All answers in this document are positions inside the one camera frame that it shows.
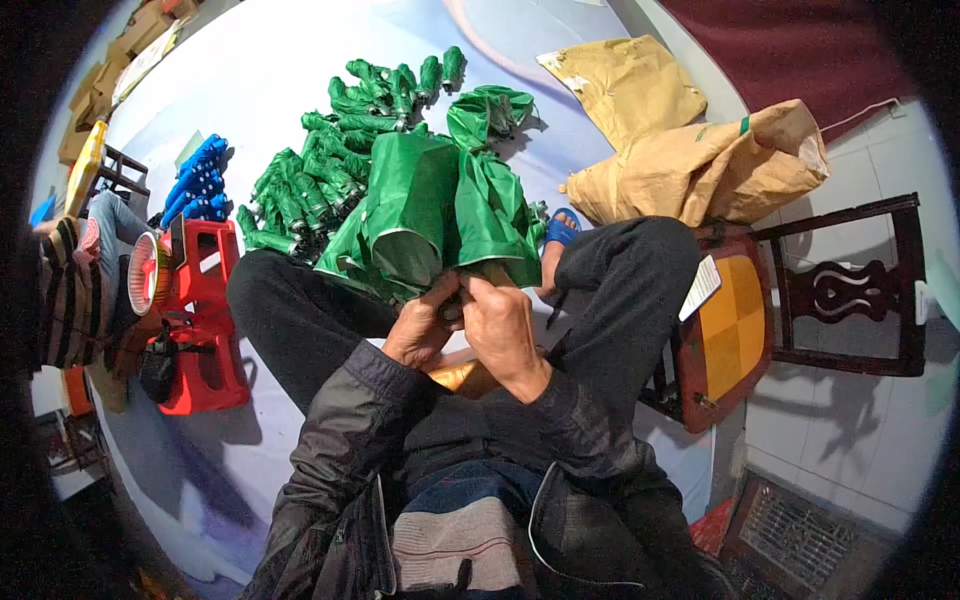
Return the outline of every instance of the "brown paper bag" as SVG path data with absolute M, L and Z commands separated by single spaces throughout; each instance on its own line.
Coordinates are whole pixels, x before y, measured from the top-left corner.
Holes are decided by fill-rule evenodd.
M 594 41 L 536 60 L 573 92 L 618 152 L 686 125 L 707 107 L 704 93 L 651 36 Z
M 727 125 L 695 124 L 638 140 L 569 177 L 561 191 L 595 225 L 645 215 L 750 224 L 829 176 L 810 111 L 789 100 Z

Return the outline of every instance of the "red plastic stool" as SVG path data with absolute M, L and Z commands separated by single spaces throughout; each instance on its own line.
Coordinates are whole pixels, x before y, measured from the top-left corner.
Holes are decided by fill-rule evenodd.
M 171 236 L 175 233 L 176 224 L 177 221 L 160 238 L 160 243 L 170 249 L 174 257 L 178 253 L 173 248 Z M 182 309 L 191 302 L 195 304 L 209 302 L 218 309 L 226 309 L 227 281 L 233 267 L 240 260 L 233 222 L 215 223 L 186 219 L 183 221 L 182 235 L 186 262 L 174 275 L 174 297 L 167 300 L 167 305 L 175 305 Z M 202 263 L 217 252 L 220 253 L 219 268 L 209 268 L 204 273 Z
M 174 328 L 173 341 L 214 350 L 177 354 L 177 378 L 170 399 L 159 405 L 160 412 L 190 415 L 246 404 L 250 391 L 241 379 L 243 366 L 229 312 L 196 314 L 190 321 Z
M 177 378 L 170 399 L 159 405 L 160 411 L 189 415 L 246 404 L 250 391 L 227 305 L 227 281 L 240 260 L 233 222 L 180 217 L 160 237 L 160 244 L 169 252 L 173 269 L 169 293 L 160 307 L 173 325 L 171 338 L 210 349 L 177 354 Z M 213 266 L 217 253 L 219 266 Z M 142 268 L 146 273 L 156 264 L 146 261 Z M 190 305 L 192 312 L 186 310 Z M 174 317 L 171 312 L 179 312 L 182 317 Z

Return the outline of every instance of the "metal grate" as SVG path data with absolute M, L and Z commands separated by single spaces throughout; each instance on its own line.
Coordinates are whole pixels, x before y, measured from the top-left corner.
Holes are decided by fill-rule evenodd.
M 791 498 L 792 494 L 761 485 L 740 538 L 808 588 L 817 589 L 850 554 L 856 532 Z
M 744 600 L 788 600 L 786 596 L 764 581 L 763 577 L 748 564 L 740 562 L 737 558 L 728 557 L 723 566 L 733 587 Z

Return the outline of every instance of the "knee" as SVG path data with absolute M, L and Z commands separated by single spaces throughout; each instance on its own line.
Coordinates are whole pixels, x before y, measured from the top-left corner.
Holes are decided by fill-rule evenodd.
M 696 275 L 700 247 L 693 231 L 682 221 L 670 217 L 638 219 L 635 235 L 644 242 L 642 251 L 654 253 L 656 262 L 671 275 L 684 279 Z
M 246 252 L 230 272 L 227 281 L 227 304 L 234 320 L 243 320 L 248 315 L 255 317 L 260 312 L 263 287 L 283 256 L 266 250 Z
M 90 199 L 88 207 L 96 206 L 97 204 L 114 205 L 114 203 L 116 203 L 118 200 L 120 200 L 119 196 L 112 191 L 105 189 L 101 190 L 96 196 Z

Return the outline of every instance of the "black jacket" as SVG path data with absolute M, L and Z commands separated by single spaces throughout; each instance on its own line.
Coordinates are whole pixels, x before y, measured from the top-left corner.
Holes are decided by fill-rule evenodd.
M 317 393 L 266 554 L 241 598 L 396 594 L 381 467 L 428 410 L 429 378 L 361 343 Z M 530 409 L 556 457 L 529 524 L 544 598 L 722 597 L 653 448 L 554 371 Z

